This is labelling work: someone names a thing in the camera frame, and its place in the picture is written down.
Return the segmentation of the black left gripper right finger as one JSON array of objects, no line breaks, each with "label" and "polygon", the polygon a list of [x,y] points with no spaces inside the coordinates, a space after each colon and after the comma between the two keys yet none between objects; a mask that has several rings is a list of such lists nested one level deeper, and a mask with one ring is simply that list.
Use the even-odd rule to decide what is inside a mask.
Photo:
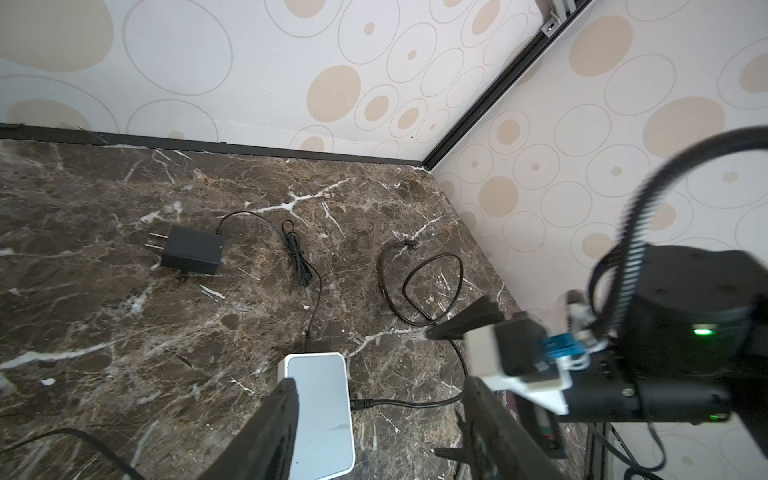
[{"label": "black left gripper right finger", "polygon": [[464,380],[462,460],[474,479],[556,480],[563,475],[507,410],[476,377]]}]

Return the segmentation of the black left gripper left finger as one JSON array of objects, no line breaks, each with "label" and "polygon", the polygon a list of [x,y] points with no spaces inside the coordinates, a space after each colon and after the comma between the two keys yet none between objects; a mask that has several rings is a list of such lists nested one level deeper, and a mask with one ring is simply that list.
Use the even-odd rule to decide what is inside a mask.
[{"label": "black left gripper left finger", "polygon": [[288,479],[298,414],[296,383],[285,378],[199,479]]}]

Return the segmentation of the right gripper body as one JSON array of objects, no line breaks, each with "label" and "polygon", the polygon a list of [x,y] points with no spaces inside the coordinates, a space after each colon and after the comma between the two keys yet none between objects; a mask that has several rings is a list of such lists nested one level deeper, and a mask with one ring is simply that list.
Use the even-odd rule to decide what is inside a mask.
[{"label": "right gripper body", "polygon": [[767,420],[767,269],[743,251],[649,246],[627,319],[553,423]]}]

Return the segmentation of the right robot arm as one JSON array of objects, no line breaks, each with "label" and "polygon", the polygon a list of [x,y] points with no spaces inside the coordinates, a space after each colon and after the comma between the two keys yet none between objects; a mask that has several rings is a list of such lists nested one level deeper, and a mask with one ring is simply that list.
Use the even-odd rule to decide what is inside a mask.
[{"label": "right robot arm", "polygon": [[576,423],[737,418],[767,446],[767,130],[553,144],[492,127],[436,178],[525,313],[470,370]]}]

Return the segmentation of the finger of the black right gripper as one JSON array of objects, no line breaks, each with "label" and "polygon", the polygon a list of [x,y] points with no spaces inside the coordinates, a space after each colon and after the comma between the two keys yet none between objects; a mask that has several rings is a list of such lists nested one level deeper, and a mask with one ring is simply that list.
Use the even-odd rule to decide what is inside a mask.
[{"label": "finger of the black right gripper", "polygon": [[503,320],[504,314],[498,304],[488,296],[483,296],[452,318],[428,327],[425,335],[430,340],[461,340],[467,332]]}]

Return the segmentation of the white rectangular box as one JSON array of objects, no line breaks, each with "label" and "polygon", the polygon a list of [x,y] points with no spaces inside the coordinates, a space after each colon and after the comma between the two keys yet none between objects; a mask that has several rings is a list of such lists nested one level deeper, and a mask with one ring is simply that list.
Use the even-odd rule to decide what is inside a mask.
[{"label": "white rectangular box", "polygon": [[338,352],[289,354],[278,378],[294,380],[298,424],[290,468],[292,479],[334,479],[356,462],[347,366]]}]

